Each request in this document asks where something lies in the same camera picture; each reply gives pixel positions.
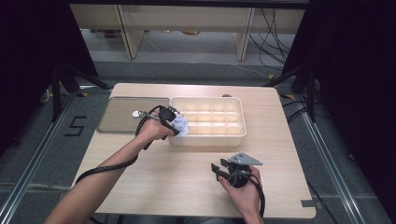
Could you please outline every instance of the storage organizer box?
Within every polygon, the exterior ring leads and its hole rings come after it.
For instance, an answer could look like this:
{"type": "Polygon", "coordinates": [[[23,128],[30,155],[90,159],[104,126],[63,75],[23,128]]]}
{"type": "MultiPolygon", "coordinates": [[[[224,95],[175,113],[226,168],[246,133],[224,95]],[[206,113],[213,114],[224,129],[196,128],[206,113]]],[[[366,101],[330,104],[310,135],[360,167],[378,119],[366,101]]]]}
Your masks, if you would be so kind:
{"type": "Polygon", "coordinates": [[[189,123],[189,133],[170,137],[172,146],[239,146],[247,133],[241,101],[235,97],[175,97],[171,105],[189,123]]]}

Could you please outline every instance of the black cable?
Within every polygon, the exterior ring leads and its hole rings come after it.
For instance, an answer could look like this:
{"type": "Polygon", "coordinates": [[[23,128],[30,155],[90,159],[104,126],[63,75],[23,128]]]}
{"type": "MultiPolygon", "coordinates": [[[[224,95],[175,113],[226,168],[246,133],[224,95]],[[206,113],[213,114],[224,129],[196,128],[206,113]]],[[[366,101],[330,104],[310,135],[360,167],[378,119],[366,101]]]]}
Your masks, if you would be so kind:
{"type": "Polygon", "coordinates": [[[271,69],[275,69],[275,70],[278,70],[278,71],[283,71],[283,69],[275,68],[275,67],[266,65],[266,64],[262,61],[262,51],[261,51],[261,50],[259,51],[259,59],[260,59],[260,62],[262,63],[262,65],[264,65],[264,67],[271,68],[271,69]]]}
{"type": "Polygon", "coordinates": [[[267,23],[267,26],[268,26],[268,34],[267,34],[267,36],[265,37],[265,39],[264,39],[263,41],[264,41],[269,47],[271,47],[271,48],[273,48],[273,49],[278,49],[278,50],[280,51],[280,54],[282,55],[283,60],[286,60],[286,56],[285,56],[284,52],[287,52],[287,53],[289,53],[289,52],[288,52],[287,50],[282,49],[282,48],[280,47],[280,45],[282,45],[283,47],[285,47],[285,48],[288,49],[288,50],[290,50],[290,48],[286,47],[286,46],[279,40],[279,37],[277,36],[277,29],[276,29],[276,10],[273,8],[273,20],[272,20],[272,22],[271,22],[271,25],[269,24],[269,21],[267,20],[267,18],[266,18],[266,16],[265,16],[265,13],[264,13],[264,10],[263,10],[263,9],[262,9],[262,15],[264,16],[265,22],[267,23]],[[266,39],[267,39],[267,37],[268,37],[269,34],[272,35],[273,39],[275,40],[275,42],[276,42],[276,44],[277,44],[277,47],[274,47],[274,46],[272,46],[272,45],[270,45],[270,44],[268,44],[268,43],[266,42],[266,39]]]}
{"type": "Polygon", "coordinates": [[[330,209],[327,207],[326,203],[323,202],[323,200],[320,198],[319,194],[317,193],[317,191],[314,189],[314,187],[311,185],[311,183],[309,183],[308,180],[306,180],[306,183],[308,184],[308,187],[312,189],[312,191],[314,191],[315,195],[317,195],[319,201],[323,204],[324,209],[326,209],[326,211],[329,213],[329,216],[332,218],[332,221],[337,224],[337,220],[335,220],[335,217],[332,215],[332,212],[330,211],[330,209]]]}
{"type": "MultiPolygon", "coordinates": [[[[128,166],[134,164],[134,163],[136,162],[138,156],[139,156],[139,155],[137,154],[137,155],[136,155],[133,159],[131,159],[130,161],[126,161],[126,162],[123,162],[123,163],[121,163],[121,164],[110,165],[110,166],[101,166],[101,167],[96,167],[96,168],[93,168],[93,169],[91,169],[91,170],[89,170],[89,171],[86,171],[86,172],[84,172],[82,175],[80,175],[80,176],[78,177],[78,179],[76,180],[76,184],[77,184],[80,180],[82,180],[83,178],[85,178],[85,177],[87,177],[87,176],[89,176],[89,175],[95,175],[95,174],[99,174],[99,173],[102,173],[102,172],[114,171],[114,170],[119,170],[119,169],[126,168],[126,167],[128,167],[128,166]]],[[[96,220],[96,218],[94,218],[94,217],[90,217],[90,221],[93,222],[94,224],[105,224],[105,223],[103,223],[103,222],[100,222],[100,221],[96,220]]]]}
{"type": "Polygon", "coordinates": [[[275,16],[276,16],[276,8],[273,8],[273,20],[274,20],[274,29],[275,29],[275,36],[276,36],[276,40],[278,44],[281,44],[283,47],[285,47],[286,49],[290,50],[289,47],[287,47],[286,45],[284,45],[282,43],[282,41],[280,41],[279,37],[277,37],[277,29],[276,29],[276,20],[275,20],[275,16]]]}
{"type": "Polygon", "coordinates": [[[279,58],[276,57],[273,53],[271,53],[270,51],[264,49],[264,48],[262,47],[263,43],[262,43],[261,45],[259,45],[259,44],[256,42],[256,40],[253,38],[253,36],[251,36],[251,34],[249,34],[249,36],[250,36],[250,39],[253,41],[253,43],[256,45],[256,47],[257,47],[260,51],[263,51],[264,53],[268,54],[268,56],[270,56],[271,58],[277,60],[279,63],[282,63],[282,64],[285,63],[284,61],[282,61],[282,59],[279,59],[279,58]]]}
{"type": "Polygon", "coordinates": [[[298,111],[294,112],[292,115],[287,117],[288,123],[290,123],[293,119],[297,118],[299,115],[306,112],[308,106],[304,106],[303,108],[299,109],[298,111]]]}
{"type": "Polygon", "coordinates": [[[296,104],[296,103],[306,103],[306,101],[293,101],[287,104],[283,104],[282,107],[287,106],[287,105],[292,105],[292,104],[296,104]]]}
{"type": "MultiPolygon", "coordinates": [[[[168,124],[168,122],[167,122],[168,120],[163,119],[162,116],[161,116],[162,111],[163,111],[164,109],[168,109],[168,110],[169,110],[169,108],[166,108],[166,107],[163,106],[163,105],[156,105],[156,106],[154,106],[154,108],[152,108],[147,114],[151,114],[152,112],[154,112],[154,111],[155,111],[156,109],[158,109],[158,108],[160,109],[160,112],[159,112],[159,116],[157,117],[157,119],[160,121],[161,125],[163,125],[163,126],[165,126],[166,128],[172,130],[172,131],[174,132],[174,135],[175,135],[175,136],[178,135],[178,134],[179,134],[179,131],[176,130],[172,125],[168,124]]],[[[136,132],[135,132],[134,135],[138,135],[138,134],[140,133],[140,129],[143,127],[143,124],[146,122],[147,119],[148,119],[148,116],[144,116],[144,117],[140,120],[139,124],[137,125],[136,132]]],[[[153,142],[153,141],[151,141],[151,142],[149,142],[147,145],[145,145],[145,146],[143,147],[143,149],[147,150],[147,149],[149,148],[149,146],[151,145],[152,142],[153,142]]]]}
{"type": "Polygon", "coordinates": [[[264,192],[262,191],[262,186],[260,186],[260,181],[259,178],[257,178],[257,176],[255,175],[250,175],[253,176],[256,181],[252,180],[249,176],[247,175],[242,175],[244,178],[246,178],[248,181],[250,181],[250,183],[252,183],[254,185],[254,187],[256,187],[256,190],[259,192],[260,195],[260,216],[264,217],[264,210],[265,210],[265,195],[264,192]]]}

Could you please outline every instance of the wrist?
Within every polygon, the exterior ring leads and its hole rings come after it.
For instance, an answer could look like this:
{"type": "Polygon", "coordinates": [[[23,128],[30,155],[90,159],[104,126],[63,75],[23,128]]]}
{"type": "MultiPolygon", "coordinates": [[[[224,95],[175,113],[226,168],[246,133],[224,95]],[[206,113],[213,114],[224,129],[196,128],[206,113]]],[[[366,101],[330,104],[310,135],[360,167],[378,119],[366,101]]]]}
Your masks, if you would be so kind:
{"type": "Polygon", "coordinates": [[[262,224],[262,217],[260,217],[259,213],[246,213],[242,215],[242,218],[245,220],[246,224],[262,224]]]}
{"type": "Polygon", "coordinates": [[[150,137],[149,134],[146,133],[140,133],[138,134],[134,139],[134,142],[138,144],[138,148],[142,149],[145,147],[148,143],[154,141],[152,137],[150,137]]]}

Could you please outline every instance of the wooden table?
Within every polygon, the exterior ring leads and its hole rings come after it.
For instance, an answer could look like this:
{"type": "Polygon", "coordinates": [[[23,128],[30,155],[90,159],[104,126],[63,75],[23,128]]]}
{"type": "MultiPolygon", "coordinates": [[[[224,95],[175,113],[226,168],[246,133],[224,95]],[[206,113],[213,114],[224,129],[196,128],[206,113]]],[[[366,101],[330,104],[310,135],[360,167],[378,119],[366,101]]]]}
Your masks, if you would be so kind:
{"type": "MultiPolygon", "coordinates": [[[[223,94],[242,102],[247,135],[239,147],[172,147],[168,140],[155,141],[139,154],[137,162],[125,171],[96,212],[240,217],[227,192],[216,181],[210,164],[220,166],[220,159],[243,151],[263,162],[263,166],[257,168],[261,171],[266,197],[265,217],[314,217],[315,207],[302,206],[302,201],[312,201],[312,198],[275,89],[120,83],[110,97],[219,97],[223,94]]],[[[76,178],[133,137],[126,133],[95,132],[76,178]]]]}

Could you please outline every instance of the forearm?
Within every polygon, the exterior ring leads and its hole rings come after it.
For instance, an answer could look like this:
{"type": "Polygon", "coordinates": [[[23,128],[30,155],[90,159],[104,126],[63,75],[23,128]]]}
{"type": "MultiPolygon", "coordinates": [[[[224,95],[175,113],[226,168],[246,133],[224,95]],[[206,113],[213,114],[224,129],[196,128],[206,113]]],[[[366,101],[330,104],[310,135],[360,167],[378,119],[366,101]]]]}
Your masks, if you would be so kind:
{"type": "MultiPolygon", "coordinates": [[[[149,140],[136,137],[99,166],[133,159],[149,140]]],[[[89,175],[81,179],[56,205],[46,223],[85,223],[113,189],[125,168],[89,175]]]]}

